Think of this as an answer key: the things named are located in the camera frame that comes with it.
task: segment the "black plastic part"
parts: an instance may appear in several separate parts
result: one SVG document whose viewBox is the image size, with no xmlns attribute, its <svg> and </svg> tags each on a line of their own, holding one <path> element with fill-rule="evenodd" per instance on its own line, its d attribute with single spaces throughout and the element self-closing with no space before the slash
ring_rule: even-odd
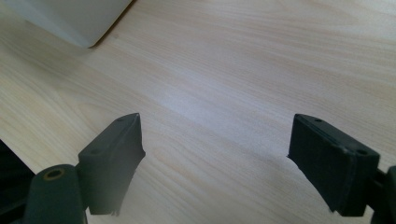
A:
<svg viewBox="0 0 396 224">
<path fill-rule="evenodd" d="M 83 202 L 91 214 L 120 211 L 134 171 L 145 155 L 139 114 L 116 119 L 78 154 Z"/>
<path fill-rule="evenodd" d="M 379 154 L 324 120 L 295 115 L 289 158 L 315 186 L 332 211 L 361 217 Z"/>
<path fill-rule="evenodd" d="M 35 174 L 0 140 L 0 222 L 23 216 L 30 182 Z"/>
<path fill-rule="evenodd" d="M 387 195 L 387 202 L 390 208 L 390 214 L 393 219 L 393 223 L 396 222 L 396 166 L 389 168 L 387 175 L 385 176 L 385 193 Z"/>
<path fill-rule="evenodd" d="M 23 223 L 87 223 L 74 166 L 52 166 L 33 178 Z"/>
</svg>

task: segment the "light wood grain surface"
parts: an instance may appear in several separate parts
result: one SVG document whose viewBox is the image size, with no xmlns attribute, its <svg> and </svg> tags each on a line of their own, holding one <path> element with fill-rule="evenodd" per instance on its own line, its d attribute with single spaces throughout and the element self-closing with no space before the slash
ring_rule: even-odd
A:
<svg viewBox="0 0 396 224">
<path fill-rule="evenodd" d="M 90 223 L 369 223 L 331 214 L 286 158 L 295 113 L 396 164 L 390 0 L 138 0 L 80 49 L 0 3 L 0 138 L 34 172 L 139 112 L 147 157 Z"/>
</svg>

